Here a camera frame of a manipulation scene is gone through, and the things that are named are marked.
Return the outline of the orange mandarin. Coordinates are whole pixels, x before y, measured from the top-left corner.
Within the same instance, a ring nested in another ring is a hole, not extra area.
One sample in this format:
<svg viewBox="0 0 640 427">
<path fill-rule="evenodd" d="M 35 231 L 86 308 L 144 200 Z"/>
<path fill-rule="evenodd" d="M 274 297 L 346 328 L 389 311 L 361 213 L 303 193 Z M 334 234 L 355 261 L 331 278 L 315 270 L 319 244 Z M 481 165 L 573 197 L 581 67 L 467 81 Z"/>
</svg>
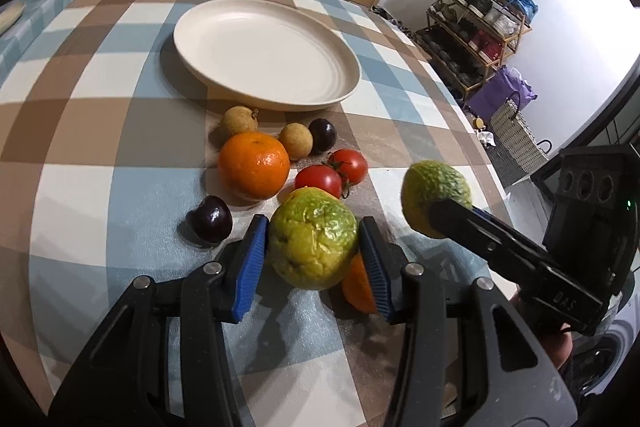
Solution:
<svg viewBox="0 0 640 427">
<path fill-rule="evenodd" d="M 364 314 L 375 314 L 376 303 L 360 254 L 352 258 L 349 272 L 341 286 L 345 299 L 354 309 Z"/>
<path fill-rule="evenodd" d="M 233 135 L 217 158 L 221 182 L 236 197 L 250 202 L 276 196 L 288 179 L 290 167 L 281 142 L 258 131 Z"/>
</svg>

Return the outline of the dark plum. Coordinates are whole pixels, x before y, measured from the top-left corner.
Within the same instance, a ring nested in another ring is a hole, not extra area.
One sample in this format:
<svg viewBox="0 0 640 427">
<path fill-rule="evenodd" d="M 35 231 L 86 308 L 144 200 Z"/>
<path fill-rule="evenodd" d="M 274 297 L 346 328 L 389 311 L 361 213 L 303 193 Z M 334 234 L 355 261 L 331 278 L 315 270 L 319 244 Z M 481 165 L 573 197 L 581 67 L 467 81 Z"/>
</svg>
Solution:
<svg viewBox="0 0 640 427">
<path fill-rule="evenodd" d="M 219 244 L 232 231 L 232 216 L 227 204 L 218 196 L 207 195 L 198 207 L 190 210 L 186 226 L 202 243 Z"/>
<path fill-rule="evenodd" d="M 308 130 L 312 138 L 312 153 L 326 153 L 334 147 L 337 131 L 331 121 L 326 118 L 316 118 L 308 124 Z"/>
</svg>

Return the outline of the green guava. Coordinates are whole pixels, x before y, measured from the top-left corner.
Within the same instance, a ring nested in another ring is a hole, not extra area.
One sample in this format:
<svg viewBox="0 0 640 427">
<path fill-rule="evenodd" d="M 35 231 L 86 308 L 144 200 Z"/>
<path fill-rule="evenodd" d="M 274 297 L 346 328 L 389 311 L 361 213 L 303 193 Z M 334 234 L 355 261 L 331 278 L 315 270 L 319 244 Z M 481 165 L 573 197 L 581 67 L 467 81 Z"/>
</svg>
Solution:
<svg viewBox="0 0 640 427">
<path fill-rule="evenodd" d="M 317 187 L 293 191 L 270 219 L 267 259 L 286 283 L 324 291 L 340 283 L 358 251 L 358 221 Z"/>
<path fill-rule="evenodd" d="M 431 239 L 443 239 L 431 224 L 430 209 L 444 199 L 472 208 L 472 192 L 465 177 L 437 160 L 414 162 L 405 172 L 400 191 L 402 214 L 409 227 Z"/>
</svg>

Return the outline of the oblong red tomato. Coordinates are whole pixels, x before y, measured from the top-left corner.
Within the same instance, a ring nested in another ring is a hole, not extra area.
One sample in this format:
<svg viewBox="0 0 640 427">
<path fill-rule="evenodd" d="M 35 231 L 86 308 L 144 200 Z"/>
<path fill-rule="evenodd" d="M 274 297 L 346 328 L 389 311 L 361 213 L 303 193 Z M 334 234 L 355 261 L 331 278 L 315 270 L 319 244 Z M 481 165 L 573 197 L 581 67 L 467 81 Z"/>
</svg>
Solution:
<svg viewBox="0 0 640 427">
<path fill-rule="evenodd" d="M 328 164 L 348 185 L 361 183 L 369 171 L 367 159 L 358 150 L 336 150 L 329 156 Z"/>
</svg>

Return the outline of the round red tomato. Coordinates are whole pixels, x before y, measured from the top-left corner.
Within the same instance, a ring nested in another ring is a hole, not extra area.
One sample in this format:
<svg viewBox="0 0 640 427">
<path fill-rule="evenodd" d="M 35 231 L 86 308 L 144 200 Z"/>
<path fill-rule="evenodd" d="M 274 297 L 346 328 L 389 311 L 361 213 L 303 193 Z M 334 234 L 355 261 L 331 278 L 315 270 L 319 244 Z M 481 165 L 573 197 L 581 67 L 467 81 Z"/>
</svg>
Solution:
<svg viewBox="0 0 640 427">
<path fill-rule="evenodd" d="M 294 180 L 296 190 L 303 187 L 315 187 L 341 198 L 343 182 L 340 175 L 327 165 L 312 165 L 300 170 Z"/>
</svg>

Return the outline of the woven grey basket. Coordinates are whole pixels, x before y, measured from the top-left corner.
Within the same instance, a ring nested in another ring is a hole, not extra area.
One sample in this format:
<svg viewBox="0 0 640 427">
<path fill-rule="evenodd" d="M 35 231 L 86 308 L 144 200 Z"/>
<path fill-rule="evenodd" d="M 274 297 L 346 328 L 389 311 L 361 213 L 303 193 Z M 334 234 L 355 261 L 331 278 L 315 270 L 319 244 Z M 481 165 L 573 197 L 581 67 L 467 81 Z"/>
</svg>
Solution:
<svg viewBox="0 0 640 427">
<path fill-rule="evenodd" d="M 513 100 L 506 100 L 491 116 L 489 131 L 495 145 L 487 154 L 504 188 L 529 176 L 548 161 L 552 143 L 537 141 Z"/>
</svg>

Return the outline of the right brown longan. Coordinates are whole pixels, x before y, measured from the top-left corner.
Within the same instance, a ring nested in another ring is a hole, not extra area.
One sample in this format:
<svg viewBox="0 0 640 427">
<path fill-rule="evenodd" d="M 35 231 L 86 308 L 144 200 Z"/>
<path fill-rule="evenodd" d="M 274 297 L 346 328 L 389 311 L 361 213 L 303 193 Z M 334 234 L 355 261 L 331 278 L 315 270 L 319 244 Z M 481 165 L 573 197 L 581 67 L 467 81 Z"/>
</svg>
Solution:
<svg viewBox="0 0 640 427">
<path fill-rule="evenodd" d="M 309 129 L 298 122 L 287 124 L 281 130 L 278 140 L 288 152 L 290 161 L 306 158 L 314 146 L 314 139 L 312 139 Z"/>
</svg>

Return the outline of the brown longan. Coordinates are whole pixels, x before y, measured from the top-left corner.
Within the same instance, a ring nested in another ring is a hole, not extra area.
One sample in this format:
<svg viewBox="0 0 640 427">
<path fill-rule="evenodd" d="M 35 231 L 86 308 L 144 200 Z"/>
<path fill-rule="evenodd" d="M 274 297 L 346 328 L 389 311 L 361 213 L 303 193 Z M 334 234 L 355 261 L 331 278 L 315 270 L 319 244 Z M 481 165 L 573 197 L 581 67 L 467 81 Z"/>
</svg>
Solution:
<svg viewBox="0 0 640 427">
<path fill-rule="evenodd" d="M 278 140 L 288 152 L 290 161 L 306 158 L 314 146 L 314 139 L 312 139 L 309 129 L 298 122 L 287 124 L 281 130 Z"/>
<path fill-rule="evenodd" d="M 221 138 L 226 141 L 244 132 L 255 132 L 258 129 L 257 110 L 246 106 L 233 106 L 222 115 L 219 124 Z"/>
</svg>

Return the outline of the left brown longan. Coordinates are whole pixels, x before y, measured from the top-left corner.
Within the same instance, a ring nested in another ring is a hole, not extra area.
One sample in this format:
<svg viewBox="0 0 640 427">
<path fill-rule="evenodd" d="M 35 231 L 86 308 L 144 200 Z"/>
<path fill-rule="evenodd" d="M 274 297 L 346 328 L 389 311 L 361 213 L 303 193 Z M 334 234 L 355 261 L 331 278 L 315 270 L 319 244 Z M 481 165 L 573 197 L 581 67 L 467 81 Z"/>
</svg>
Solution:
<svg viewBox="0 0 640 427">
<path fill-rule="evenodd" d="M 258 129 L 257 110 L 246 106 L 233 106 L 222 115 L 219 124 L 221 138 L 226 141 L 244 132 L 255 132 Z"/>
</svg>

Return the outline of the checkered tablecloth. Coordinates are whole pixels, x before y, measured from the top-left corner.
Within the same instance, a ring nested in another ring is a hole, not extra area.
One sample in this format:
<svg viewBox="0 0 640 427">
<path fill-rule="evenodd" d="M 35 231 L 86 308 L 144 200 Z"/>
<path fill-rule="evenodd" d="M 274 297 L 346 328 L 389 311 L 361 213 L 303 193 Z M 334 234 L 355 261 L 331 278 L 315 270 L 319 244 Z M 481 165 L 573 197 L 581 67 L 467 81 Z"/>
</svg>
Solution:
<svg viewBox="0 0 640 427">
<path fill-rule="evenodd" d="M 1 335 L 40 409 L 130 281 L 182 277 L 209 252 L 184 215 L 220 194 L 214 128 L 228 98 L 194 78 L 172 32 L 208 0 L 75 0 L 1 78 Z M 411 257 L 472 279 L 482 260 L 414 234 L 400 184 L 434 158 L 505 218 L 504 192 L 472 128 L 422 51 L 344 0 L 268 0 L 326 24 L 357 55 L 355 93 L 326 118 L 369 174 L 348 205 Z"/>
</svg>

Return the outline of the purple bag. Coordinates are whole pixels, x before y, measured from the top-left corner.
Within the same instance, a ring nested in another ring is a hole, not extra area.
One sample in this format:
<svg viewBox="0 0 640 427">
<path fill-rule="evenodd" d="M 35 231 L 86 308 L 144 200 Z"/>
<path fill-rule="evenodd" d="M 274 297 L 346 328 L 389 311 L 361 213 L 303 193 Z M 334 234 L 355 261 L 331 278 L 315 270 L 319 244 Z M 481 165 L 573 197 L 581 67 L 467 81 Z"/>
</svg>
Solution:
<svg viewBox="0 0 640 427">
<path fill-rule="evenodd" d="M 514 102 L 517 109 L 523 109 L 536 98 L 538 94 L 516 68 L 502 65 L 466 106 L 475 116 L 488 121 L 508 100 Z"/>
</svg>

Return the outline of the large cream plate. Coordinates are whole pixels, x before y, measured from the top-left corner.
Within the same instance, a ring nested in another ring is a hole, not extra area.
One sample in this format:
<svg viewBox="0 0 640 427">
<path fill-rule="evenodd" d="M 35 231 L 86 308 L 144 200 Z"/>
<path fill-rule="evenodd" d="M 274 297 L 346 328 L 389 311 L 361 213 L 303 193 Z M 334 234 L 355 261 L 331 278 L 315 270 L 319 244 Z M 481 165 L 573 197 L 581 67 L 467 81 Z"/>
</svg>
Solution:
<svg viewBox="0 0 640 427">
<path fill-rule="evenodd" d="M 265 0 L 195 5 L 174 28 L 186 68 L 236 101 L 283 112 L 312 112 L 357 89 L 361 68 L 326 24 Z"/>
</svg>

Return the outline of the wooden shoe rack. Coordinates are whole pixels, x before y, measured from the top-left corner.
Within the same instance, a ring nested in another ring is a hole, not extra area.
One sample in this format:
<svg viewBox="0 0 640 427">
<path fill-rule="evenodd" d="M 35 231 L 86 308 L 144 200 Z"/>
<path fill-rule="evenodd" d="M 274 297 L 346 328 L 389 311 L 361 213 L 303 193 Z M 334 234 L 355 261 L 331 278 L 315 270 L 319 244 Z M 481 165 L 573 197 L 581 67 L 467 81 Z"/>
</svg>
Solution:
<svg viewBox="0 0 640 427">
<path fill-rule="evenodd" d="M 537 13 L 534 0 L 435 0 L 416 40 L 464 103 L 518 53 Z"/>
</svg>

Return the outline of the small cream plate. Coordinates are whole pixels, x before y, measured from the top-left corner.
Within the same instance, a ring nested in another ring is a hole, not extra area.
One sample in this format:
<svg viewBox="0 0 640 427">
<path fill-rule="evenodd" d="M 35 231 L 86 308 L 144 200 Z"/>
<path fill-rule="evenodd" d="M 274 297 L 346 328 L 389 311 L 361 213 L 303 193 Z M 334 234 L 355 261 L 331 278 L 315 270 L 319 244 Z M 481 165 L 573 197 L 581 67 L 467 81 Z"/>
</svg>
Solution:
<svg viewBox="0 0 640 427">
<path fill-rule="evenodd" d="M 24 2 L 13 2 L 2 6 L 0 12 L 0 35 L 8 31 L 20 19 L 24 9 Z"/>
</svg>

